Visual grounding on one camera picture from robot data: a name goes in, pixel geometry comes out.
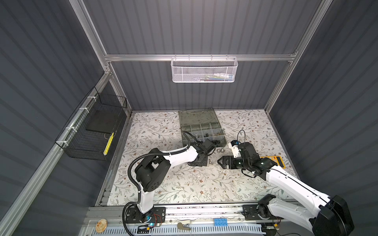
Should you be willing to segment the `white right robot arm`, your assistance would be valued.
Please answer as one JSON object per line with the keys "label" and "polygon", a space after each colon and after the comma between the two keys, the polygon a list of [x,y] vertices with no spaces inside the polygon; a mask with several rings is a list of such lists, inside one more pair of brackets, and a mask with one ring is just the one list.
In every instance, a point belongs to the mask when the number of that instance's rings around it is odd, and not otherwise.
{"label": "white right robot arm", "polygon": [[300,205],[267,194],[255,209],[244,208],[247,219],[253,215],[262,220],[283,218],[315,236],[348,236],[355,226],[346,201],[336,195],[330,197],[290,175],[270,158],[222,156],[218,164],[223,169],[249,171],[251,178],[259,177],[289,194]]}

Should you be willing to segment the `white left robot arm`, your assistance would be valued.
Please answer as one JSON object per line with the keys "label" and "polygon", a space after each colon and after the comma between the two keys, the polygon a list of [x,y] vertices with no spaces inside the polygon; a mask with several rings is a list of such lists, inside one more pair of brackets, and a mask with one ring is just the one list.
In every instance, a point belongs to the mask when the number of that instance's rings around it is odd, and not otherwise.
{"label": "white left robot arm", "polygon": [[128,177],[137,187],[136,205],[139,212],[145,214],[153,208],[154,192],[162,184],[170,169],[185,163],[206,166],[207,158],[214,149],[213,142],[207,140],[171,151],[154,148],[133,160],[128,168]]}

